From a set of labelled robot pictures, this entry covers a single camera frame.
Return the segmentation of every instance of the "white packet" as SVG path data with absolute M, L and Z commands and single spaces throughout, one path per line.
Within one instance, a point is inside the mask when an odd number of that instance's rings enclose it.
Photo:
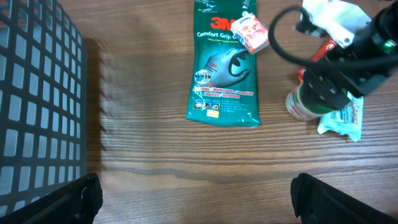
M 363 96 L 355 98 L 351 93 L 348 93 L 347 97 L 351 100 L 347 106 L 321 117 L 318 125 L 319 134 L 331 130 L 341 135 L 347 134 L 354 142 L 361 139 Z

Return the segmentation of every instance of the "plastic bag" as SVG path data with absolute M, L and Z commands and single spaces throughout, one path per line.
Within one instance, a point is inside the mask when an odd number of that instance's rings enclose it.
M 259 126 L 256 56 L 230 31 L 253 0 L 196 0 L 195 63 L 187 119 L 220 126 Z
M 351 100 L 347 106 L 321 117 L 318 126 L 319 134 L 331 130 L 341 135 L 347 134 L 354 142 L 361 139 L 363 96 L 355 98 L 351 93 L 347 96 Z

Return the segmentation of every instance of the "wooden table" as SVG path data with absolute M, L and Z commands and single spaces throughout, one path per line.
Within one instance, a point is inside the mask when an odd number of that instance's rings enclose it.
M 388 2 L 356 1 L 374 16 Z M 88 48 L 88 169 L 104 205 L 96 223 L 298 223 L 290 181 L 307 172 L 398 217 L 398 77 L 365 99 L 360 142 L 293 119 L 287 93 L 299 67 L 258 54 L 258 128 L 185 119 L 193 67 L 193 0 L 61 0 Z M 299 0 L 258 0 L 269 24 Z M 321 40 L 279 23 L 289 52 Z

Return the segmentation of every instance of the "red and white box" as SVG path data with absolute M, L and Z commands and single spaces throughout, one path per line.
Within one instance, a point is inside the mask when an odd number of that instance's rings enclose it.
M 231 31 L 250 54 L 255 54 L 269 45 L 268 28 L 253 13 L 234 21 Z

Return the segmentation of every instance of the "glove package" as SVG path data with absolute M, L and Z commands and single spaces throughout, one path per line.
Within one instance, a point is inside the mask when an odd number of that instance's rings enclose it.
M 259 126 L 256 56 L 231 24 L 256 14 L 254 0 L 195 0 L 195 63 L 187 119 L 219 126 Z

